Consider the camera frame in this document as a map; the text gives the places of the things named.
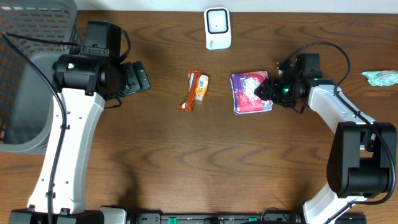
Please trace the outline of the orange snack bar wrapper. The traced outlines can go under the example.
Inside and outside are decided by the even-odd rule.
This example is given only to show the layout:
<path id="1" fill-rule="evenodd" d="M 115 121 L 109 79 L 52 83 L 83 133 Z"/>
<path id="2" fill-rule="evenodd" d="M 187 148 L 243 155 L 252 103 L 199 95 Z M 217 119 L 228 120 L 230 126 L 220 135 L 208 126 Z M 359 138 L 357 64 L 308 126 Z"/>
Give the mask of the orange snack bar wrapper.
<path id="1" fill-rule="evenodd" d="M 186 101 L 182 105 L 179 106 L 180 110 L 188 111 L 188 112 L 191 112 L 193 110 L 194 102 L 195 102 L 195 90 L 197 88 L 199 79 L 202 74 L 203 74 L 202 70 L 189 70 L 188 71 L 189 93 L 188 93 Z"/>

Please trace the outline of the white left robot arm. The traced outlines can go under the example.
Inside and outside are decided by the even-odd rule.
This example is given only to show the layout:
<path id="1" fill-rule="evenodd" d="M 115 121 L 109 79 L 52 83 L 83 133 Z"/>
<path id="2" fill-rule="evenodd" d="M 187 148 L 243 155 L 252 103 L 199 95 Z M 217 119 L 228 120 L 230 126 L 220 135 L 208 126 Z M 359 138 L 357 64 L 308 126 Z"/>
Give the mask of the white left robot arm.
<path id="1" fill-rule="evenodd" d="M 121 51 L 127 32 L 117 25 L 89 21 L 84 45 L 61 55 L 46 85 L 53 117 L 40 177 L 26 208 L 13 210 L 11 223 L 118 223 L 131 221 L 118 206 L 86 208 L 85 180 L 96 125 L 108 100 L 148 90 L 142 62 Z"/>

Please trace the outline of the red purple noodle packet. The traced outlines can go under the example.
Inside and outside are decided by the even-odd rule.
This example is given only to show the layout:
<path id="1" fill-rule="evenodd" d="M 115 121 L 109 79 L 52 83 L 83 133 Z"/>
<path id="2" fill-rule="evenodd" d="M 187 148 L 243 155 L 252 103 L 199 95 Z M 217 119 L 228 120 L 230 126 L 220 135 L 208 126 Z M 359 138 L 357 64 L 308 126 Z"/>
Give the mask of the red purple noodle packet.
<path id="1" fill-rule="evenodd" d="M 254 94 L 254 90 L 268 79 L 267 71 L 232 74 L 230 78 L 233 91 L 234 113 L 252 114 L 272 110 L 273 102 L 262 100 Z"/>

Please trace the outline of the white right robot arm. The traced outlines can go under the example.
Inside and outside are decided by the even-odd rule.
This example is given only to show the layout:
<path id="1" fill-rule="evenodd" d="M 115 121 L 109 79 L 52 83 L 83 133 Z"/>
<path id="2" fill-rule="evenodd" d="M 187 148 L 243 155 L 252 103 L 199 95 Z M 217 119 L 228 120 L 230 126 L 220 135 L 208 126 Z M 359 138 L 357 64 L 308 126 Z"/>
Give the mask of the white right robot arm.
<path id="1" fill-rule="evenodd" d="M 336 82 L 322 77 L 320 56 L 300 54 L 279 64 L 280 78 L 266 79 L 254 91 L 294 109 L 298 102 L 316 112 L 332 130 L 327 183 L 302 207 L 302 223 L 335 223 L 355 205 L 379 205 L 396 186 L 397 130 L 363 114 Z"/>

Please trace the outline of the small orange yellow packet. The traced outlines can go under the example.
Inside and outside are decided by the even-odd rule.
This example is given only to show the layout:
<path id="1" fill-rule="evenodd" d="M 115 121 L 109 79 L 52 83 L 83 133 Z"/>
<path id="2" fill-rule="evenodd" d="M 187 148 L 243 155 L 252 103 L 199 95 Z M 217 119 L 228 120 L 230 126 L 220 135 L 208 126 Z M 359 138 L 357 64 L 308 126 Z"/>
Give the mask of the small orange yellow packet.
<path id="1" fill-rule="evenodd" d="M 198 84 L 197 87 L 195 89 L 195 99 L 198 101 L 203 101 L 206 93 L 207 93 L 207 89 L 208 89 L 208 82 L 209 82 L 209 78 L 207 75 L 201 75 L 198 79 Z"/>

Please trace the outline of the teal snack packet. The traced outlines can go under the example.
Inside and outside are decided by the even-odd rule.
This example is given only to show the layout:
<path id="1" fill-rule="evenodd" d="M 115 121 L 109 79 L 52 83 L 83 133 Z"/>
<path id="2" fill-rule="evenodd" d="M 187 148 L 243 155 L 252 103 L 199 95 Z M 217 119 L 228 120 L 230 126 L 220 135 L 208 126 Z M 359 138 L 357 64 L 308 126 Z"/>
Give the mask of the teal snack packet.
<path id="1" fill-rule="evenodd" d="M 398 73 L 396 70 L 382 70 L 373 72 L 363 72 L 371 86 L 392 86 L 397 84 Z"/>

